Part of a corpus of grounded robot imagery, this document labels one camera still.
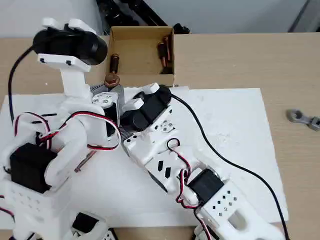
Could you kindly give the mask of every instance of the wooden table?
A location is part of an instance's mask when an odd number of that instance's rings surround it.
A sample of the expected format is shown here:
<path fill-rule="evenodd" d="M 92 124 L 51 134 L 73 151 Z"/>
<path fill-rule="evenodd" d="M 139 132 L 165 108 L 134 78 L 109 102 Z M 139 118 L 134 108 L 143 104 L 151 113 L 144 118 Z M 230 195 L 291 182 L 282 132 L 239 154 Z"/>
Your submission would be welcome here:
<path fill-rule="evenodd" d="M 0 99 L 7 93 L 11 66 L 31 42 L 0 39 Z M 320 116 L 320 34 L 176 35 L 174 48 L 174 84 L 261 88 L 289 209 L 291 239 L 319 239 L 320 132 L 288 122 L 285 110 L 299 108 Z M 89 84 L 103 79 L 105 64 L 87 74 Z M 13 89 L 21 94 L 63 90 L 59 72 L 40 66 L 34 53 L 19 66 Z M 186 240 L 192 231 L 192 227 L 116 229 L 120 240 Z M 9 235 L 4 231 L 0 239 Z"/>

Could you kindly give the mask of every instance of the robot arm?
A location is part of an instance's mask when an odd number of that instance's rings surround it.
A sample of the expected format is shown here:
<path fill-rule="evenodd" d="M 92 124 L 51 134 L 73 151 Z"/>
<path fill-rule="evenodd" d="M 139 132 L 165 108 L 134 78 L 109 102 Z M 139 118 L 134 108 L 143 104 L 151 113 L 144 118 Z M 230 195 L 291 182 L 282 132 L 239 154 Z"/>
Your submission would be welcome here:
<path fill-rule="evenodd" d="M 214 160 L 208 164 L 195 156 L 191 146 L 180 143 L 179 125 L 171 120 L 174 109 L 166 91 L 164 86 L 148 85 L 123 107 L 129 111 L 121 123 L 127 130 L 135 130 L 123 142 L 129 157 L 165 192 L 177 196 L 177 203 L 194 210 L 201 223 L 195 230 L 199 239 L 284 240 L 280 230 L 262 219 L 232 180 L 221 178 L 224 173 Z M 139 108 L 133 106 L 136 102 L 140 102 Z"/>
<path fill-rule="evenodd" d="M 14 209 L 16 240 L 26 240 L 32 233 L 40 234 L 44 240 L 113 239 L 103 219 L 73 211 L 71 178 L 95 151 L 113 150 L 119 145 L 119 115 L 121 125 L 133 133 L 123 141 L 124 150 L 166 193 L 176 196 L 178 204 L 194 211 L 200 222 L 194 231 L 198 239 L 285 239 L 259 216 L 221 167 L 180 142 L 179 124 L 171 118 L 174 109 L 167 87 L 156 83 L 142 87 L 122 109 L 116 110 L 117 119 L 112 121 L 106 117 L 108 108 L 119 96 L 103 92 L 92 97 L 84 78 L 89 65 L 103 61 L 106 46 L 81 21 L 72 20 L 63 30 L 52 20 L 46 20 L 44 25 L 47 30 L 37 34 L 35 43 L 48 32 L 67 36 L 70 31 L 85 31 L 83 40 L 91 48 L 88 52 L 82 49 L 84 55 L 76 54 L 72 52 L 74 45 L 83 42 L 67 41 L 63 45 L 69 46 L 70 52 L 63 52 L 70 55 L 59 55 L 55 45 L 35 50 L 41 63 L 61 70 L 66 100 L 48 124 L 41 121 L 54 131 L 35 126 L 30 120 L 18 122 L 17 117 L 16 137 L 1 154 L 4 164 L 11 167 L 11 175 L 2 183 L 5 201 Z M 105 122 L 113 126 L 115 134 L 108 132 Z"/>

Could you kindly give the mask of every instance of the cardboard box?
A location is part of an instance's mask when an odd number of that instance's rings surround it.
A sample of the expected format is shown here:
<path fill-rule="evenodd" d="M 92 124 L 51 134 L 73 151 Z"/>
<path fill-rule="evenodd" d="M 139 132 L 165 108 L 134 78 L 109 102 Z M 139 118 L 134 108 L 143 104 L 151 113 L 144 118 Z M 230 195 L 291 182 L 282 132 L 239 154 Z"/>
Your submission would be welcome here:
<path fill-rule="evenodd" d="M 175 60 L 174 34 L 170 26 L 114 26 L 111 29 L 107 55 L 109 73 L 110 58 L 118 54 L 118 76 L 124 86 L 143 86 L 145 83 L 159 83 L 172 86 L 174 74 L 160 74 L 163 70 L 158 56 L 158 43 L 171 35 L 172 69 Z"/>

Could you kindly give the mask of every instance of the white foam board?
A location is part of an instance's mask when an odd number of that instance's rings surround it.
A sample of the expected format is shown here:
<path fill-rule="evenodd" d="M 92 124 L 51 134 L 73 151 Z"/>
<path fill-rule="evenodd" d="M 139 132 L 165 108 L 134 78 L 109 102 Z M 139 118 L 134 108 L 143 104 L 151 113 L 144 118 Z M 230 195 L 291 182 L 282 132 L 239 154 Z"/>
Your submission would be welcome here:
<path fill-rule="evenodd" d="M 138 91 L 139 88 L 126 89 L 126 101 Z M 287 220 L 286 198 L 260 90 L 188 90 L 187 87 L 178 87 L 172 92 L 190 103 L 209 140 L 223 155 L 261 174 L 270 183 Z M 55 106 L 64 99 L 62 94 L 15 95 L 14 112 L 16 115 L 25 111 L 54 113 Z M 248 173 L 218 159 L 204 144 L 190 113 L 175 100 L 171 105 L 172 118 L 179 116 L 184 119 L 175 123 L 176 128 L 181 130 L 181 142 L 194 146 L 221 164 L 264 219 L 271 223 L 279 222 L 276 205 L 267 188 Z M 13 139 L 7 97 L 0 113 L 0 132 L 1 151 Z M 175 196 L 166 195 L 121 148 L 96 154 L 72 182 L 74 207 L 106 217 L 112 227 L 198 224 L 191 210 L 182 209 L 176 204 Z M 0 229 L 12 227 L 10 217 L 0 212 Z"/>

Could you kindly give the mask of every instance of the wrench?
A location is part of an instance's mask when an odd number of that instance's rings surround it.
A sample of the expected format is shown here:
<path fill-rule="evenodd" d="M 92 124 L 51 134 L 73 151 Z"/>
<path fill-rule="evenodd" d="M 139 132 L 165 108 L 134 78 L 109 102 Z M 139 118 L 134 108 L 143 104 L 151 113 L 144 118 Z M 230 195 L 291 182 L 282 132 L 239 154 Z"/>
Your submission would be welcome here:
<path fill-rule="evenodd" d="M 320 131 L 320 117 L 306 116 L 299 109 L 289 109 L 286 111 L 286 117 L 292 123 L 306 124 L 310 129 L 314 131 Z"/>

